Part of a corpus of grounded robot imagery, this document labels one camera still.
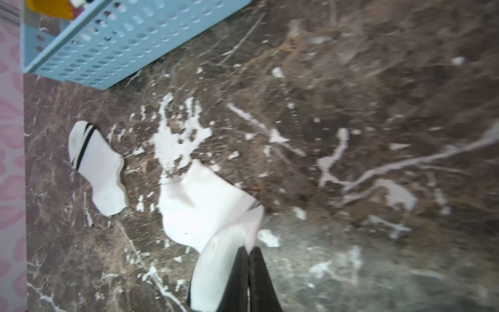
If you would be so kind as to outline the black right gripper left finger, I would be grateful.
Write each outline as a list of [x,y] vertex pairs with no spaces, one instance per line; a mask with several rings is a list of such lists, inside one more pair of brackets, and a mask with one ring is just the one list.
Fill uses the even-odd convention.
[[247,312],[248,264],[248,253],[244,247],[240,247],[237,251],[226,289],[217,311]]

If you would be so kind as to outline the maroon purple sock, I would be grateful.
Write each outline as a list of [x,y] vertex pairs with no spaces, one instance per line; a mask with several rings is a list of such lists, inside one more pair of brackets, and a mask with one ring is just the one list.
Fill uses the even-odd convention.
[[74,20],[93,0],[26,0],[33,12],[65,20]]

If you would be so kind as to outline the white sock with black bands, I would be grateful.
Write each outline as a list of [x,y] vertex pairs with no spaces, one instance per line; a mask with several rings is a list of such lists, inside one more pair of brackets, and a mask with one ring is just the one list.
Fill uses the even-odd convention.
[[111,217],[129,205],[121,182],[124,158],[96,126],[83,120],[76,122],[68,137],[68,154],[71,167],[90,183],[92,201],[101,214]]

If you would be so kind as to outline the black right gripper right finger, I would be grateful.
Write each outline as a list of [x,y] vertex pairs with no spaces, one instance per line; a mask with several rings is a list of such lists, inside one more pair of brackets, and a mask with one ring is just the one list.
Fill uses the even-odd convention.
[[249,287],[251,312],[283,312],[259,247],[249,255]]

